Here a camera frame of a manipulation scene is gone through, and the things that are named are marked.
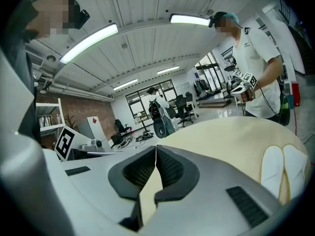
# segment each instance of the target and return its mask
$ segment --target brick wall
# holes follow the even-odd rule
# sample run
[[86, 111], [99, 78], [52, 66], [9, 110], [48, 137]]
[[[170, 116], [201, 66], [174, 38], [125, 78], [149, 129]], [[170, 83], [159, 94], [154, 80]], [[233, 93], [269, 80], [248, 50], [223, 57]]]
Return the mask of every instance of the brick wall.
[[[37, 94], [36, 102], [40, 103], [58, 103], [58, 98], [61, 100], [63, 117], [66, 114], [74, 116], [72, 120], [76, 123], [84, 120], [86, 117], [97, 116], [103, 128], [107, 140], [118, 131], [115, 126], [115, 116], [109, 102], [90, 100], [80, 97], [68, 96], [56, 93]], [[51, 147], [53, 138], [51, 136], [43, 137], [42, 144], [46, 147]]]

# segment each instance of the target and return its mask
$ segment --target desk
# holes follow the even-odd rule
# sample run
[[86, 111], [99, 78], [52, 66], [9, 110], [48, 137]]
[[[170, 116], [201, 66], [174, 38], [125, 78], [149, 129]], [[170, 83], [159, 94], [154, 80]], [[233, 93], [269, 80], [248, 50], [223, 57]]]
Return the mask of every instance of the desk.
[[142, 119], [139, 119], [139, 120], [135, 120], [135, 121], [134, 121], [134, 123], [136, 123], [136, 124], [139, 124], [139, 123], [142, 122], [142, 125], [143, 125], [143, 127], [144, 127], [143, 134], [149, 132], [149, 130], [147, 130], [147, 128], [146, 128], [146, 125], [144, 125], [144, 123], [143, 123], [143, 121], [144, 121], [144, 120], [147, 120], [147, 119], [148, 119], [148, 118], [145, 117], [145, 118], [142, 118]]
[[195, 118], [197, 119], [197, 114], [196, 114], [196, 111], [195, 111], [195, 107], [193, 106], [193, 102], [192, 102], [192, 101], [188, 101], [186, 105], [187, 105], [187, 107], [188, 107], [189, 105], [191, 105], [192, 111], [193, 111], [193, 115], [194, 115]]
[[[261, 162], [270, 145], [283, 148], [293, 144], [298, 150], [307, 151], [289, 129], [266, 119], [254, 117], [220, 118], [183, 128], [170, 136], [160, 139], [157, 144], [185, 149], [194, 153], [225, 161], [257, 182], [260, 182]], [[311, 164], [305, 169], [306, 181], [311, 175]], [[280, 202], [288, 202], [286, 176], [280, 190]], [[155, 168], [151, 178], [140, 193], [143, 221], [146, 223], [155, 211], [154, 193], [162, 189], [159, 173]]]

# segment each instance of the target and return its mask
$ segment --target white t-shirt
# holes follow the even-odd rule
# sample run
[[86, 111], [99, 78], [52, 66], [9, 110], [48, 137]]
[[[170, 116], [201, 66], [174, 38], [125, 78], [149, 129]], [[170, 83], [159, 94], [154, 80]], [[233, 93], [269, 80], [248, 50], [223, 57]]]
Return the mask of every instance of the white t-shirt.
[[169, 118], [169, 114], [167, 111], [167, 108], [169, 108], [169, 103], [164, 98], [162, 98], [161, 96], [159, 96], [157, 94], [156, 95], [151, 94], [149, 97], [149, 101], [154, 101], [155, 99], [157, 100], [157, 103], [161, 106], [161, 108], [163, 109], [163, 112], [166, 115], [166, 117]]
[[[267, 62], [279, 56], [280, 53], [268, 36], [259, 29], [245, 28], [241, 31], [241, 38], [237, 48], [233, 46], [233, 56], [236, 67], [245, 74], [252, 73], [256, 79], [262, 76], [267, 67]], [[273, 111], [280, 111], [280, 88], [278, 81], [262, 88], [262, 91]], [[246, 103], [246, 111], [260, 118], [270, 118], [275, 113], [266, 104], [262, 93], [255, 92], [256, 99]]]

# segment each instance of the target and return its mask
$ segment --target man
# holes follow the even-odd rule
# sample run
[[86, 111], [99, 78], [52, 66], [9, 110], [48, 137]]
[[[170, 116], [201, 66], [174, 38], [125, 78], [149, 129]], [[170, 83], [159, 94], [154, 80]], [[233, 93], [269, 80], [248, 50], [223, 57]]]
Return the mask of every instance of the man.
[[175, 129], [167, 111], [167, 108], [169, 108], [169, 104], [164, 98], [157, 95], [157, 92], [158, 92], [158, 89], [155, 89], [155, 88], [150, 88], [147, 91], [147, 93], [149, 93], [150, 95], [149, 101], [150, 102], [156, 101], [161, 106], [161, 108], [159, 109], [159, 113], [164, 122], [165, 137], [166, 137], [166, 136], [169, 136], [170, 134], [173, 134], [175, 132]]
[[236, 59], [236, 67], [243, 74], [253, 74], [258, 83], [254, 88], [256, 99], [248, 90], [250, 100], [242, 94], [242, 100], [246, 102], [245, 115], [259, 117], [278, 122], [280, 112], [280, 88], [277, 78], [283, 70], [280, 53], [268, 36], [259, 29], [241, 28], [238, 18], [234, 14], [217, 12], [214, 16], [216, 30], [225, 32], [234, 38], [233, 57]]
[[40, 143], [40, 128], [36, 116], [36, 88], [32, 63], [25, 43], [48, 37], [51, 30], [67, 33], [80, 25], [80, 6], [75, 0], [33, 0], [21, 3], [12, 13], [1, 36], [1, 47], [12, 68], [34, 95], [34, 102], [22, 120], [19, 132]]

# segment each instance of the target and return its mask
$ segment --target fluorescent light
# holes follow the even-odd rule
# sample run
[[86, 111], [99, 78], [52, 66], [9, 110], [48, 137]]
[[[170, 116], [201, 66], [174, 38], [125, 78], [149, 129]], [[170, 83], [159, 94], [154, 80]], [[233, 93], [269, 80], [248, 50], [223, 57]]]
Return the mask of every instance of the fluorescent light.
[[[143, 97], [144, 95], [142, 95], [142, 96], [140, 96], [140, 97]], [[132, 100], [136, 100], [136, 99], [139, 99], [139, 97], [137, 97], [137, 98], [134, 98], [134, 99], [132, 99]]]
[[173, 23], [183, 23], [183, 24], [194, 24], [194, 25], [202, 25], [202, 26], [209, 26], [210, 19], [196, 17], [196, 16], [189, 16], [189, 15], [179, 15], [179, 14], [172, 14], [170, 18], [170, 22]]
[[168, 72], [168, 71], [175, 70], [175, 69], [177, 69], [178, 67], [179, 67], [179, 65], [178, 65], [178, 66], [174, 66], [174, 67], [172, 67], [172, 68], [168, 68], [168, 69], [165, 69], [165, 70], [159, 71], [159, 72], [157, 72], [157, 74], [160, 74], [160, 73], [166, 73], [166, 72]]
[[118, 87], [113, 88], [113, 90], [121, 89], [121, 88], [123, 88], [123, 87], [125, 87], [125, 86], [127, 86], [127, 85], [129, 85], [129, 84], [135, 83], [135, 82], [137, 82], [137, 81], [138, 81], [138, 79], [129, 81], [129, 82], [125, 83], [125, 84], [122, 84], [122, 85], [120, 85], [120, 86], [118, 86]]
[[76, 44], [72, 49], [67, 52], [63, 57], [60, 58], [60, 62], [63, 64], [68, 64], [73, 58], [78, 56], [81, 52], [85, 49], [89, 48], [90, 46], [94, 45], [95, 43], [114, 35], [118, 32], [116, 24], [110, 24], [105, 28], [102, 28], [92, 35], [86, 37], [81, 42]]

